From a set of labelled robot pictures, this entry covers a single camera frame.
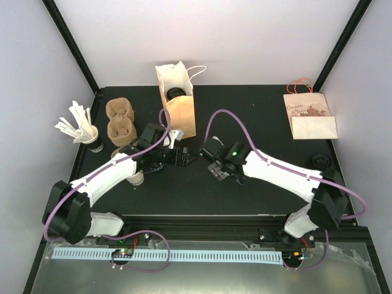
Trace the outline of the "black lid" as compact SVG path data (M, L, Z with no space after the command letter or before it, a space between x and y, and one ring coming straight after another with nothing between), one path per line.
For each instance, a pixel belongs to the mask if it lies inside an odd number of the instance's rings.
M167 100L171 101L174 98L186 96L185 90L182 88L174 87L167 91Z
M330 156L323 153L315 153L309 158L309 166L316 170L325 170L331 167Z

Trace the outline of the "brown paper takeout bag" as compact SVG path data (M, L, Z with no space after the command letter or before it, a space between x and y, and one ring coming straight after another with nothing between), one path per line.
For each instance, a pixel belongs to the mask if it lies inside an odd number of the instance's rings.
M176 64L156 66L159 92L163 107L169 112L171 129L181 129L184 138L196 136L195 108L193 84L191 80L206 70L206 66L186 68L180 61ZM186 96L167 100L167 91L171 88L182 88Z

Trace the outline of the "stack of black cup lids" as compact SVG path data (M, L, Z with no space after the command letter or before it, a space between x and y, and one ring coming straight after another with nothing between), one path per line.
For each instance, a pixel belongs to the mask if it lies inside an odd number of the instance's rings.
M154 172L159 172L164 168L164 164L161 162L156 162L152 163L147 167L145 170L143 170L143 173L154 173Z

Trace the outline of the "brown pulp cup carrier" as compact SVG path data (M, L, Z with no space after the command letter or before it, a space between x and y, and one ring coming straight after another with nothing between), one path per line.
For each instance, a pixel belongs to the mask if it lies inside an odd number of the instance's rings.
M129 144L124 145L124 146L122 146L122 147L119 147L119 148L115 149L115 150L112 152L112 154L111 154L111 159L114 158L114 157L117 155L117 153L120 152L120 150L122 150L122 149L124 149L124 148L128 148L130 145L137 146L137 141L138 141L138 137L136 137L135 139L133 139Z

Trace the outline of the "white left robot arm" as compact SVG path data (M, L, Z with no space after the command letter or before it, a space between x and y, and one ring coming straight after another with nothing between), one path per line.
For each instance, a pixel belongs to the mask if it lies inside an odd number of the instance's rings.
M121 216L114 213L95 213L94 204L110 189L125 179L134 186L141 184L144 175L165 164L185 167L194 157L187 148L176 146L184 132L167 130L149 123L143 133L103 166L71 183L58 181L51 189L43 215L44 237L53 233L70 244L87 236L107 236L117 244L126 244L132 235Z

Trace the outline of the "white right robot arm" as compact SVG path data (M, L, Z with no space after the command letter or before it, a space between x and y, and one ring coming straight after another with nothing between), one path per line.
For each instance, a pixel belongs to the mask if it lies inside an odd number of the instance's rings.
M209 162L208 170L220 181L229 176L238 181L245 177L260 179L304 200L305 205L290 213L278 232L282 245L292 247L305 234L318 228L328 231L339 228L348 197L336 170L300 168L244 143L225 146L217 137L207 138L199 155Z

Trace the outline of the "white paper coffee cup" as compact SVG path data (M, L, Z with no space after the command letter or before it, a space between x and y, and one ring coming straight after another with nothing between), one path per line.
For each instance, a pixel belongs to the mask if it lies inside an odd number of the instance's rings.
M144 182L145 177L142 172L137 172L136 174L127 177L126 180L133 186L139 186Z

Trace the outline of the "stack of pulp cup carriers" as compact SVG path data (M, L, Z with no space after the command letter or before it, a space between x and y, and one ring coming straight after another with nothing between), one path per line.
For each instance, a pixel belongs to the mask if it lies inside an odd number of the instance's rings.
M107 135L111 142L117 147L130 144L137 137L137 131L134 109L129 100L125 97L109 100L105 111L109 119Z

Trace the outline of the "cup of white wrapped stirrers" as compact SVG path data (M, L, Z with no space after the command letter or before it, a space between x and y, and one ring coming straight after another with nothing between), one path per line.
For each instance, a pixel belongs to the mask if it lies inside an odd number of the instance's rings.
M77 101L73 101L69 111L77 127L71 125L66 118L60 117L59 122L55 125L55 129L71 137L73 144L85 145L92 153L101 152L104 144L99 136L97 127L92 124L91 109L89 107L85 108Z

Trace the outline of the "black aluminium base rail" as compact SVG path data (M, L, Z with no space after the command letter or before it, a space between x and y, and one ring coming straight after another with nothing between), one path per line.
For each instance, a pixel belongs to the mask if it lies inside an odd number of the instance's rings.
M241 241L256 243L275 249L300 249L315 247L316 242L326 240L323 229L318 228L295 238L284 232L286 218L282 216L126 216L124 225L115 236L121 241L107 241L104 233L91 236L100 243L124 243L130 245L131 233L137 233L139 245L149 240L159 240L152 232L158 232L169 241Z

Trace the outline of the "black left frame post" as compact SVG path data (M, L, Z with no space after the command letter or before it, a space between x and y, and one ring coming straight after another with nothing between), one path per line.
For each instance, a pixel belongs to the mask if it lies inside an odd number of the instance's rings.
M47 12L51 16L55 26L57 27L60 35L65 41L71 55L81 70L85 80L94 94L100 93L100 87L97 84L83 54L81 53L79 46L77 45L65 19L63 18L58 6L54 0L42 0Z

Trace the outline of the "black frame post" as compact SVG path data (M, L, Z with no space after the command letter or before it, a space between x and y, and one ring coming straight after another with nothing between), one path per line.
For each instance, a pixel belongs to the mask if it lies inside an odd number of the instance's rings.
M359 0L355 9L353 10L347 24L342 30L335 46L333 47L326 63L324 64L320 74L318 75L314 85L313 90L319 92L322 86L325 84L328 76L333 70L335 64L337 63L339 57L341 56L344 48L348 44L351 36L355 32L355 29L359 25L361 19L366 13L367 9L371 5L372 0Z
M71 55L81 70L85 80L94 94L100 93L100 87L97 84L83 54L81 53L79 46L77 45L65 19L63 18L58 6L54 0L42 0L47 12L51 16L55 26L57 27L60 35L65 41Z

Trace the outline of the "black right frame post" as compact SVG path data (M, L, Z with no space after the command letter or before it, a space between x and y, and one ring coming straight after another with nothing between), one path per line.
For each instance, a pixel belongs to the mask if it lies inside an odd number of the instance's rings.
M355 9L353 10L347 24L342 30L335 46L333 47L326 63L324 64L320 74L318 75L314 85L313 90L319 92L322 86L325 84L328 76L333 70L335 64L337 63L339 57L341 56L344 48L348 44L351 36L355 32L355 29L359 25L361 19L366 13L367 9L371 5L372 0L359 0Z

